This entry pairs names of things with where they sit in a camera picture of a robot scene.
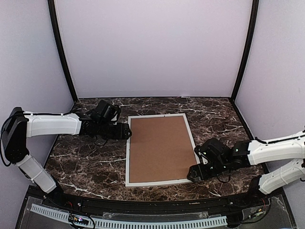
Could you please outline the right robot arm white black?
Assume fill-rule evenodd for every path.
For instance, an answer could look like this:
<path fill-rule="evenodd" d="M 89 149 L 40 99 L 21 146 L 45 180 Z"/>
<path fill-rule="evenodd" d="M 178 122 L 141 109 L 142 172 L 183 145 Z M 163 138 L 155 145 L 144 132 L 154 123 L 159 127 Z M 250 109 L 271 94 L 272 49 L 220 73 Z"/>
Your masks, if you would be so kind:
<path fill-rule="evenodd" d="M 239 141 L 232 148 L 211 138 L 201 146 L 196 146 L 194 152 L 200 162 L 189 168 L 187 179 L 193 183 L 217 177 L 225 171 L 289 160 L 289 163 L 277 170 L 251 180 L 248 193 L 243 197 L 243 203 L 248 207 L 255 206 L 262 194 L 267 195 L 294 181 L 305 180 L 304 131 L 269 140 L 255 138 Z"/>

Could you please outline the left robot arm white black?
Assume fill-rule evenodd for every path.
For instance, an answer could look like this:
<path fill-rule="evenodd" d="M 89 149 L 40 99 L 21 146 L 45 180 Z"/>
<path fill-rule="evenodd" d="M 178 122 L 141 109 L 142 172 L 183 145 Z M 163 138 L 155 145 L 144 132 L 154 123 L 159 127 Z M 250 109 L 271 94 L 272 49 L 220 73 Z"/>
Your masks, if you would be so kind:
<path fill-rule="evenodd" d="M 46 171 L 27 147 L 28 139 L 45 136 L 71 135 L 100 137 L 104 141 L 128 140 L 132 131 L 120 123 L 121 108 L 101 100 L 89 111 L 66 113 L 35 113 L 21 107 L 13 108 L 0 129 L 0 158 L 5 167 L 16 165 L 36 184 L 57 208 L 67 204 L 58 181 Z"/>

